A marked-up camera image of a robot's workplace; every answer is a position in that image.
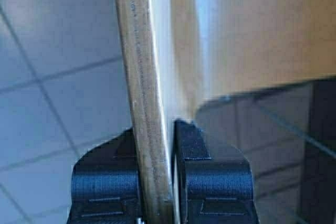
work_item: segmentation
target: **gray floor tile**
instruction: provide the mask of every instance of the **gray floor tile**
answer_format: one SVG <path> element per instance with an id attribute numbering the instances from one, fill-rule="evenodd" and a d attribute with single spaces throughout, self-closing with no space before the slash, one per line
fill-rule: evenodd
<path id="1" fill-rule="evenodd" d="M 197 113 L 196 122 L 208 134 L 238 147 L 235 114 L 233 103 L 205 107 Z"/>
<path id="2" fill-rule="evenodd" d="M 238 123 L 243 151 L 291 137 L 289 132 L 263 114 L 250 98 L 238 101 Z"/>
<path id="3" fill-rule="evenodd" d="M 68 147 L 37 86 L 0 95 L 0 166 Z"/>
<path id="4" fill-rule="evenodd" d="M 33 218 L 33 224 L 65 224 L 69 215 L 69 209 L 64 208 L 52 214 Z"/>
<path id="5" fill-rule="evenodd" d="M 131 126 L 122 61 L 45 82 L 76 144 Z"/>
<path id="6" fill-rule="evenodd" d="M 114 0 L 0 0 L 40 76 L 121 55 Z"/>
<path id="7" fill-rule="evenodd" d="M 311 86 L 296 88 L 258 101 L 303 131 L 307 130 Z M 265 115 L 253 99 L 238 102 L 238 121 L 242 150 L 247 151 L 292 134 Z"/>
<path id="8" fill-rule="evenodd" d="M 49 211 L 69 205 L 72 151 L 0 173 L 0 180 L 27 214 Z"/>
<path id="9" fill-rule="evenodd" d="M 289 123 L 307 131 L 312 85 L 290 89 L 260 101 L 260 104 L 277 113 Z"/>
<path id="10" fill-rule="evenodd" d="M 22 218 L 21 214 L 13 206 L 12 202 L 0 190 L 0 223 L 15 221 Z"/>
<path id="11" fill-rule="evenodd" d="M 33 78 L 0 16 L 0 89 Z"/>
<path id="12" fill-rule="evenodd" d="M 83 145 L 80 145 L 80 146 L 77 146 L 77 150 L 80 154 L 80 156 L 84 156 L 87 152 L 89 152 L 90 150 L 98 147 L 99 145 L 113 139 L 114 137 L 109 137 L 109 138 L 101 138 L 97 141 L 92 141 L 90 143 L 87 143 L 87 144 L 83 144 Z"/>
<path id="13" fill-rule="evenodd" d="M 293 138 L 261 150 L 246 154 L 254 175 L 302 161 L 304 156 L 304 141 Z"/>
<path id="14" fill-rule="evenodd" d="M 294 184 L 299 184 L 301 180 L 302 166 L 296 166 L 280 170 L 276 173 L 255 179 L 256 195 L 264 195 L 272 191 L 277 191 Z"/>

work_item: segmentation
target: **clamp jaw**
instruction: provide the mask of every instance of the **clamp jaw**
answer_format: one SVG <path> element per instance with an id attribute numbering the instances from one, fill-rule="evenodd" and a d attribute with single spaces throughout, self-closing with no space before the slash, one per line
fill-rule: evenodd
<path id="1" fill-rule="evenodd" d="M 175 144 L 181 223 L 259 223 L 252 173 L 238 149 L 181 120 Z M 83 156 L 73 169 L 67 224 L 146 220 L 136 158 L 131 129 Z"/>

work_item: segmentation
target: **white tile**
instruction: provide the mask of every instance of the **white tile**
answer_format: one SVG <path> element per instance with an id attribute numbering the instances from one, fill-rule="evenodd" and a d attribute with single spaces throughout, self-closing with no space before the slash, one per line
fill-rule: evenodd
<path id="1" fill-rule="evenodd" d="M 33 218 L 33 224 L 64 224 L 67 223 L 69 209 L 62 209 L 43 217 Z"/>
<path id="2" fill-rule="evenodd" d="M 32 78 L 11 33 L 0 16 L 0 89 Z"/>
<path id="3" fill-rule="evenodd" d="M 71 204 L 72 151 L 0 173 L 0 180 L 27 214 Z"/>
<path id="4" fill-rule="evenodd" d="M 45 82 L 76 144 L 131 126 L 122 61 Z"/>
<path id="5" fill-rule="evenodd" d="M 233 103 L 204 107 L 196 115 L 196 123 L 207 134 L 238 147 L 235 107 Z"/>
<path id="6" fill-rule="evenodd" d="M 0 223 L 15 221 L 22 218 L 12 202 L 6 197 L 0 188 Z"/>
<path id="7" fill-rule="evenodd" d="M 40 76 L 121 55 L 114 0 L 0 0 Z"/>
<path id="8" fill-rule="evenodd" d="M 69 146 L 37 86 L 0 95 L 0 166 Z"/>

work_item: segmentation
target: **light beige surface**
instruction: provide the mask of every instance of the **light beige surface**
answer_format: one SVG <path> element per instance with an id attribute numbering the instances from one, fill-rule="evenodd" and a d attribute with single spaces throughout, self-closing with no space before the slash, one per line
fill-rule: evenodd
<path id="1" fill-rule="evenodd" d="M 172 0 L 189 110 L 223 94 L 336 73 L 336 0 Z"/>

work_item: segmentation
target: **tile floor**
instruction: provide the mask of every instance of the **tile floor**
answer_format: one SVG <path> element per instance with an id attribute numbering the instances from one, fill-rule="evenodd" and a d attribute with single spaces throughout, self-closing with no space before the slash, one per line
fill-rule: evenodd
<path id="1" fill-rule="evenodd" d="M 114 0 L 0 0 L 0 223 L 65 223 L 75 161 L 131 126 L 115 11 Z M 284 111 L 304 130 L 309 99 L 308 87 L 264 105 Z M 256 175 L 302 157 L 301 140 L 248 99 L 196 120 L 241 148 Z M 264 162 L 279 150 L 279 159 Z M 277 181 L 272 189 L 286 182 Z M 295 207 L 298 189 L 292 191 L 280 197 L 293 198 Z M 282 211 L 264 210 L 265 223 L 277 214 Z"/>

